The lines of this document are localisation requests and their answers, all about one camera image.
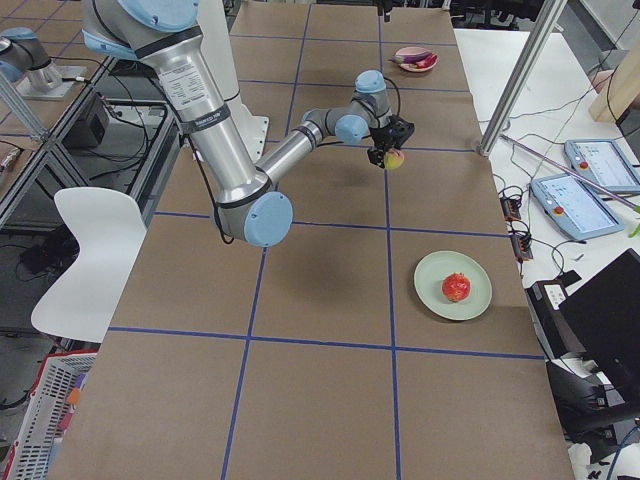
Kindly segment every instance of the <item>apple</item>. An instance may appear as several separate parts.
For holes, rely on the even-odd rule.
[[[442,281],[442,293],[451,302],[459,302],[469,296],[471,282],[462,273],[452,273]]]

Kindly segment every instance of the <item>blue joint cap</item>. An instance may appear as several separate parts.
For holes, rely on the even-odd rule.
[[[7,28],[0,32],[0,36],[8,38],[9,40],[35,40],[38,36],[27,27],[14,27]]]
[[[367,70],[356,78],[356,90],[360,93],[378,93],[386,88],[384,76],[378,70]]]
[[[84,34],[84,44],[89,50],[93,50],[101,55],[110,55],[123,60],[138,60],[135,52],[129,47],[112,42],[106,38],[98,37],[86,30],[82,30],[82,33]]]
[[[0,60],[0,73],[2,73],[11,83],[17,82],[22,77],[22,72],[10,63]]]
[[[336,137],[347,145],[358,145],[369,131],[364,118],[357,115],[345,115],[336,122]]]
[[[268,192],[256,200],[244,221],[244,238],[256,247],[271,247],[287,236],[293,207],[280,192]]]
[[[196,22],[199,0],[118,0],[136,21],[159,32],[181,32]]]

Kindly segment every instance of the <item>white chair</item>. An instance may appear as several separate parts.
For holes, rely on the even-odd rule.
[[[102,343],[146,227],[136,202],[115,190],[68,188],[54,200],[80,253],[40,299],[31,323],[56,337]]]

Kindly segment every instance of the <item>light green plate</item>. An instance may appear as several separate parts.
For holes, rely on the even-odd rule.
[[[469,296],[451,302],[442,293],[442,281],[452,273],[463,273],[471,282]],[[470,320],[491,303],[491,280],[478,262],[458,252],[434,252],[418,263],[413,283],[420,300],[431,311],[449,320]]]

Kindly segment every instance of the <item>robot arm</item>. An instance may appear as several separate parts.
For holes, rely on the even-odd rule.
[[[10,82],[27,72],[33,88],[48,92],[62,83],[62,75],[44,50],[36,34],[26,27],[0,32],[0,72]]]
[[[398,117],[390,113],[382,74],[369,71],[358,77],[347,107],[308,112],[275,150],[254,164],[202,56],[197,11],[193,0],[84,0],[83,32],[92,50],[140,60],[156,71],[182,133],[190,136],[220,187],[216,205],[227,235],[257,246],[281,241],[293,209],[273,187],[326,136],[355,144],[371,131],[380,166],[384,154],[410,136],[413,126],[406,122],[410,131],[398,136]]]

